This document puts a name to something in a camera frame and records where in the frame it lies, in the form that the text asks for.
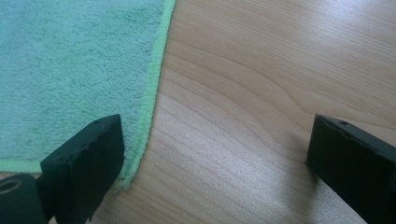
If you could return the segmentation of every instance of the screw hole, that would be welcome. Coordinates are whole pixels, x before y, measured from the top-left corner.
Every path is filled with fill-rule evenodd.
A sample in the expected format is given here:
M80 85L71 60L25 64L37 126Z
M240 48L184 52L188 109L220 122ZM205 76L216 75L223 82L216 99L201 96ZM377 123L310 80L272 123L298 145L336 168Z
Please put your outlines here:
M0 194L9 193L14 189L17 189L21 185L21 180L8 180L5 183L0 184Z

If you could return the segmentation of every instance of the wooden table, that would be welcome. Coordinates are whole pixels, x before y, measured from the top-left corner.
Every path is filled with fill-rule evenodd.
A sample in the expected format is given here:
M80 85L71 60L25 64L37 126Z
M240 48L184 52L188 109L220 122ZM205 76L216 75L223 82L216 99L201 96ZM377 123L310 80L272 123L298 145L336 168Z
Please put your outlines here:
M148 147L93 223L364 223L304 165L315 114L396 145L396 2L178 0Z

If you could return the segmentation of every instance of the green microfiber towel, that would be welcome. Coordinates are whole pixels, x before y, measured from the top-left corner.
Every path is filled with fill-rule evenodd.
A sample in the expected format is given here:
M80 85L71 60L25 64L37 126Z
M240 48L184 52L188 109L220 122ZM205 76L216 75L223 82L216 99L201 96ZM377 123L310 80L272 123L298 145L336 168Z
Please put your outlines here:
M175 0L0 1L0 171L121 114L128 188L143 155Z

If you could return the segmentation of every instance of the black plastic part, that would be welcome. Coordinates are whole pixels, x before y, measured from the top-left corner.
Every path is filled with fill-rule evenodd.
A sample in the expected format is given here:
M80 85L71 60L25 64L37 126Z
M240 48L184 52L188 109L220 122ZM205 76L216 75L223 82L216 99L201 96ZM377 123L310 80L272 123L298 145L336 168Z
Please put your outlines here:
M90 123L41 162L37 180L14 175L0 181L0 187L9 179L21 183L0 191L0 224L41 224L54 216L58 224L85 223L119 175L123 153L120 115Z
M0 224L46 223L35 179L14 175L0 182Z
M316 116L307 164L368 223L396 223L396 148L340 119Z

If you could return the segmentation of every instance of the table surface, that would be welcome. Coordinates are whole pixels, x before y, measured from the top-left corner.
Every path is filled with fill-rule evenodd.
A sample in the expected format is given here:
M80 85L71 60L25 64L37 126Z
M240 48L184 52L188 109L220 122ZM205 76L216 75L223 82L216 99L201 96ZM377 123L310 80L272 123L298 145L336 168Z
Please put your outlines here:
M315 114L396 146L396 2L179 0L148 146L93 223L364 223L304 165Z

